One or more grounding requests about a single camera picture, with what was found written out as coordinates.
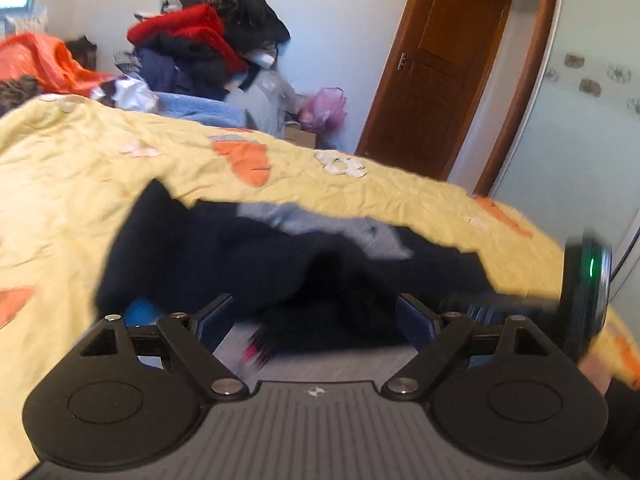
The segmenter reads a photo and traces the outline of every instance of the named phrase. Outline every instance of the door handle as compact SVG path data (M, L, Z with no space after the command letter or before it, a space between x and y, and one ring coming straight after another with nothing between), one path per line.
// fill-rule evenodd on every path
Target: door handle
M407 56L407 54L405 54L404 52L401 54L400 61L398 62L398 68L396 68L396 70L398 70L398 72L402 71L402 69L404 68L404 66L406 64L406 60L408 58L409 58L409 56Z

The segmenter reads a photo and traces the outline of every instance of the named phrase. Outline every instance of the pile of clothes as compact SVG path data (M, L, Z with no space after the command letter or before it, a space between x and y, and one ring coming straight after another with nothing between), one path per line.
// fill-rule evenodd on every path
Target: pile of clothes
M142 301L156 314L178 307L193 314L229 293L237 314L261 317L270 331L300 330L305 318L315 319L315 331L340 327L383 345L398 340L401 293L429 303L492 291L477 254L430 243L407 227L292 203L198 200L187 208L152 180L114 240L95 304L101 316L127 317Z
M290 34L265 0L165 0L160 14L135 16L127 34L134 50L116 52L116 66L153 92L190 96L171 100L184 118L204 111L193 98L224 101L246 110L246 126L282 137L285 114L299 113L304 99L275 69Z
M11 90L13 96L10 99L3 97L5 103L15 103L17 92L24 102L40 90L89 96L96 85L113 79L113 74L82 67L62 40L36 32L25 32L4 40L0 43L0 59L0 81L6 82L3 94ZM40 88L35 89L31 79L26 80L26 86L24 81L20 83L23 76L34 78Z

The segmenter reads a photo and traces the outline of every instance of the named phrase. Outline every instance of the yellow bedspread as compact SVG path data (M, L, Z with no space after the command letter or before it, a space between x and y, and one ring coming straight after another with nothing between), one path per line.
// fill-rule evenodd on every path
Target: yellow bedspread
M254 188L213 152L207 136L214 133L75 97L62 104L35 99L0 120L0 291L33 288L0 329L0 479L19 478L36 463L20 421L24 399L92 322L92 296L110 244L154 177L186 203L297 202L326 215L407 225L439 244L477 251L499 291L559 295L561 248L513 210L504 208L533 231L532 238L495 219L459 187L374 162L367 162L361 179L331 175L311 150L243 132L268 146L272 165L267 184ZM136 140L161 154L123 153ZM615 341L631 339L614 314L607 322L595 350L631 382L634 372ZM635 352L631 343L627 353Z

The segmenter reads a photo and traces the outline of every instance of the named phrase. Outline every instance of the orange blanket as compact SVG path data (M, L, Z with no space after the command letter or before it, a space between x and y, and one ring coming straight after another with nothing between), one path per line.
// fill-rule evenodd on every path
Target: orange blanket
M0 80L33 75L45 92L89 96L95 86L113 79L112 74L82 68L62 40L27 32L0 43Z

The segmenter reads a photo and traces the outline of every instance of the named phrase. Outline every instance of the gray fabric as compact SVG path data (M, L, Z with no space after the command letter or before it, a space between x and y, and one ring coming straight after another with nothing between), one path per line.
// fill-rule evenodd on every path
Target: gray fabric
M255 390L258 381L374 381L380 388L417 354L415 348L408 344L332 352L283 353L276 354L259 367L253 360L242 360L248 341L258 328L256 324L236 323L213 352L251 390ZM157 363L149 362L149 358L139 359L145 364L161 367L159 358Z
M265 222L290 235L311 231L341 234L376 260L407 260L413 251L404 247L396 231L373 218L334 218L306 211L296 204L241 203L238 216Z
M214 136L210 136L209 140L212 140L213 142L217 140L246 140L246 142L250 142L248 139L245 139L244 137L236 134L214 135Z
M117 50L113 53L114 65L124 74L138 73L142 67L138 56L132 52Z
M262 70L246 91L233 90L225 102L244 108L258 130L278 139L284 137L285 112L300 111L300 100L294 89L275 70Z

